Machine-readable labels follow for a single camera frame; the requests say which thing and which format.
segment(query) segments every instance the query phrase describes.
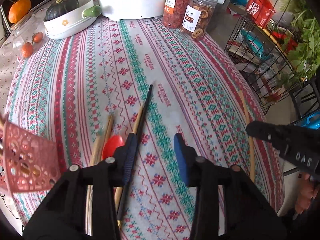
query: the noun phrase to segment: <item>pink plastic basket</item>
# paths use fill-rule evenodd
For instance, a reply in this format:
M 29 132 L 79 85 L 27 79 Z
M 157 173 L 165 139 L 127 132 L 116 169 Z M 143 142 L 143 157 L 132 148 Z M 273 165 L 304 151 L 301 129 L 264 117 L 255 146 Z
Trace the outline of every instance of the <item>pink plastic basket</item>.
M 6 120 L 0 187 L 12 193 L 50 190 L 60 178 L 56 144 Z

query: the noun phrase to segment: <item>green handle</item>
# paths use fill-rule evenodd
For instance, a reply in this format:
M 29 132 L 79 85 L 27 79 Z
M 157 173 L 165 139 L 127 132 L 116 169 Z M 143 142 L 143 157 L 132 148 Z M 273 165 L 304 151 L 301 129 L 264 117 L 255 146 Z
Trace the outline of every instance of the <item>green handle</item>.
M 82 17 L 98 17 L 102 13 L 102 8 L 99 5 L 92 6 L 82 12 Z

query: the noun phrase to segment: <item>orange flower decal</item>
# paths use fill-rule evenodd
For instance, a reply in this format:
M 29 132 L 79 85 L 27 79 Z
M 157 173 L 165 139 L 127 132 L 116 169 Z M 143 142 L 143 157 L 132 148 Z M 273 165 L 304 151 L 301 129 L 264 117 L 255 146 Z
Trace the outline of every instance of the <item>orange flower decal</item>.
M 68 20 L 63 20 L 62 21 L 62 25 L 64 25 L 64 26 L 67 26 L 68 23 L 69 23 Z

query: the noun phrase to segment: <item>green pumpkin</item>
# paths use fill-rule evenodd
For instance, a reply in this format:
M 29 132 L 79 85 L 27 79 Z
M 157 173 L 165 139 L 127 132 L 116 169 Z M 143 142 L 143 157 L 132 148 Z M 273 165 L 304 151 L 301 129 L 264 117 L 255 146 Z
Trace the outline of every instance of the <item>green pumpkin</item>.
M 77 8 L 79 8 L 78 0 L 56 0 L 56 2 L 47 9 L 44 21 L 53 20 Z

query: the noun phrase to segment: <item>white ceramic dish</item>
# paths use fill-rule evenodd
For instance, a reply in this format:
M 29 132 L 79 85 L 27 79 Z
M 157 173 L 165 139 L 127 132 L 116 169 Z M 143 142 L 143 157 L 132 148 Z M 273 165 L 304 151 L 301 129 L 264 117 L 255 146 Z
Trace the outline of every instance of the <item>white ceramic dish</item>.
M 75 24 L 83 19 L 82 13 L 84 10 L 93 7 L 93 0 L 78 0 L 79 8 L 74 9 L 64 15 L 61 15 L 53 20 L 44 21 L 44 26 L 49 32 L 63 32 L 70 25 Z
M 96 19 L 97 17 L 86 17 L 73 24 L 72 26 L 70 26 L 70 28 L 67 28 L 63 32 L 48 32 L 47 30 L 45 30 L 45 34 L 50 39 L 61 40 L 83 31 L 85 28 L 88 28 Z

